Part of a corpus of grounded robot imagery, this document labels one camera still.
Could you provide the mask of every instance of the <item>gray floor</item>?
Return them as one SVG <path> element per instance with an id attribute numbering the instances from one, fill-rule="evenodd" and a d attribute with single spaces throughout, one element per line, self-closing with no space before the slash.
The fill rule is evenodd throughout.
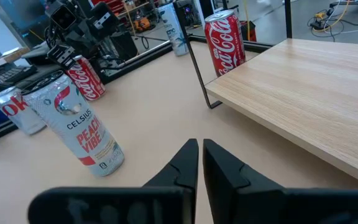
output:
<path id="1" fill-rule="evenodd" d="M 323 9 L 328 9 L 329 2 L 327 0 L 299 0 L 291 4 L 292 12 L 292 29 L 293 37 L 298 39 L 308 40 L 325 40 L 333 41 L 332 37 L 315 37 L 311 34 L 310 27 L 306 26 L 308 20 L 313 15 Z M 342 13 L 345 6 L 339 6 L 335 15 Z M 358 24 L 358 6 L 349 6 L 343 17 L 347 21 Z M 279 7 L 270 14 L 264 15 L 260 19 L 255 21 L 257 26 L 257 38 L 259 42 L 267 42 L 271 44 L 277 44 L 286 38 L 285 35 L 285 10 L 284 7 Z M 342 29 L 340 23 L 333 27 L 333 33 L 339 32 Z M 344 23 L 344 32 L 358 30 L 358 26 L 352 26 Z M 316 33 L 320 36 L 330 36 L 325 32 Z M 345 42 L 358 44 L 358 32 L 355 33 L 343 33 L 335 36 L 336 42 Z"/>
<path id="2" fill-rule="evenodd" d="M 307 26 L 307 22 L 316 12 L 323 9 L 328 9 L 329 3 L 334 1 L 335 0 L 299 0 L 293 2 L 291 4 L 293 37 L 298 39 L 333 41 L 333 38 L 330 36 L 330 34 L 325 32 L 315 32 L 316 35 L 323 37 L 315 37 L 312 35 L 310 27 Z M 247 7 L 249 17 L 250 20 L 252 20 L 256 25 L 258 42 L 277 44 L 286 39 L 284 6 L 282 4 L 282 0 L 265 0 L 265 2 L 267 3 L 261 3 L 257 0 L 248 0 Z M 235 6 L 236 4 L 239 5 L 240 19 L 245 19 L 242 0 L 229 0 L 229 7 Z M 341 14 L 344 8 L 345 6 L 339 6 L 335 14 Z M 343 19 L 358 24 L 358 6 L 349 6 Z M 333 27 L 332 32 L 336 33 L 341 30 L 341 23 L 337 23 Z M 350 24 L 344 23 L 343 32 L 352 30 L 358 30 L 358 26 L 352 26 Z M 188 29 L 188 32 L 196 35 L 204 35 L 202 27 L 197 29 Z M 141 35 L 158 39 L 168 39 L 162 23 L 157 24 L 156 28 Z M 336 35 L 335 39 L 336 42 L 358 44 L 358 32 L 342 33 Z M 140 39 L 136 40 L 135 42 L 139 48 L 139 51 L 143 52 L 144 47 L 142 46 Z M 161 43 L 162 41 L 149 40 L 150 48 Z"/>

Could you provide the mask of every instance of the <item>aluminum can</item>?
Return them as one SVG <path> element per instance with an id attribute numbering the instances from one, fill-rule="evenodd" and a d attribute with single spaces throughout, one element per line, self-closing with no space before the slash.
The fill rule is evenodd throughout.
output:
<path id="1" fill-rule="evenodd" d="M 73 80 L 85 99 L 90 101 L 99 99 L 106 92 L 106 88 L 98 74 L 88 59 L 82 55 L 76 56 L 74 60 L 76 63 L 67 71 L 67 75 Z"/>
<path id="2" fill-rule="evenodd" d="M 164 28 L 167 31 L 169 41 L 172 44 L 173 52 L 176 56 L 185 55 L 189 52 L 186 45 L 185 36 L 180 28 L 180 23 L 173 7 L 173 3 L 168 3 L 158 8 Z"/>
<path id="3" fill-rule="evenodd" d="M 14 86 L 0 92 L 0 110 L 24 133 L 34 134 L 46 125 L 29 108 L 20 92 L 21 90 Z"/>
<path id="4" fill-rule="evenodd" d="M 22 91 L 24 100 L 92 174 L 113 173 L 124 154 L 72 80 L 57 71 Z"/>
<path id="5" fill-rule="evenodd" d="M 246 61 L 240 21 L 233 10 L 208 16 L 205 19 L 205 36 L 218 77 Z"/>

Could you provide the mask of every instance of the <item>wooden shelf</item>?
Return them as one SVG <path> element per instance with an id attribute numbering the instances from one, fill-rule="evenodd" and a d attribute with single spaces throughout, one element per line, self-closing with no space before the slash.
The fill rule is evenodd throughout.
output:
<path id="1" fill-rule="evenodd" d="M 132 12 L 133 10 L 138 9 L 138 8 L 140 8 L 140 7 L 142 7 L 142 6 L 145 6 L 145 5 L 147 5 L 147 4 L 149 4 L 149 2 L 143 3 L 143 4 L 141 4 L 140 6 L 136 6 L 135 8 L 133 8 L 133 9 L 131 9 L 131 10 L 128 10 L 128 12 Z M 125 15 L 125 14 L 127 14 L 126 11 L 125 11 L 125 12 L 122 12 L 122 13 L 120 13 L 120 14 L 118 14 L 117 17 L 123 16 L 123 15 Z"/>

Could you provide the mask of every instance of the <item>white energy drink can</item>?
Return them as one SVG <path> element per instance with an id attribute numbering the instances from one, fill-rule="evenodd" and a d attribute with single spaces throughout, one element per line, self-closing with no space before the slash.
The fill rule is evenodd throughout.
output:
<path id="1" fill-rule="evenodd" d="M 124 162 L 117 141 L 62 71 L 28 86 L 22 95 L 94 175 L 109 175 Z"/>
<path id="2" fill-rule="evenodd" d="M 29 108 L 20 92 L 21 90 L 14 86 L 0 92 L 0 110 L 24 133 L 34 134 L 46 125 Z"/>
<path id="3" fill-rule="evenodd" d="M 176 56 L 185 55 L 189 52 L 186 45 L 185 36 L 180 29 L 179 20 L 175 13 L 173 3 L 168 3 L 158 8 L 164 28 L 167 31 L 169 41 L 172 44 L 173 52 Z"/>

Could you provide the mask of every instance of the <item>wooden table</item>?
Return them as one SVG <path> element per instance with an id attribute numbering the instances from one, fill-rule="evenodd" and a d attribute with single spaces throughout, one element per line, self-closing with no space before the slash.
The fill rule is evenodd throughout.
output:
<path id="1" fill-rule="evenodd" d="M 358 45 L 288 39 L 208 93 L 358 179 Z"/>
<path id="2" fill-rule="evenodd" d="M 193 43 L 202 74 L 215 76 L 206 44 Z M 247 52 L 247 58 L 255 54 Z M 27 207 L 58 186 L 140 187 L 189 138 L 210 138 L 258 172 L 286 187 L 358 189 L 358 180 L 302 150 L 236 110 L 208 109 L 190 55 L 164 55 L 106 85 L 91 102 L 125 154 L 123 165 L 95 177 L 51 132 L 17 130 L 0 139 L 0 224 L 26 223 Z M 200 155 L 196 223 L 213 223 Z"/>

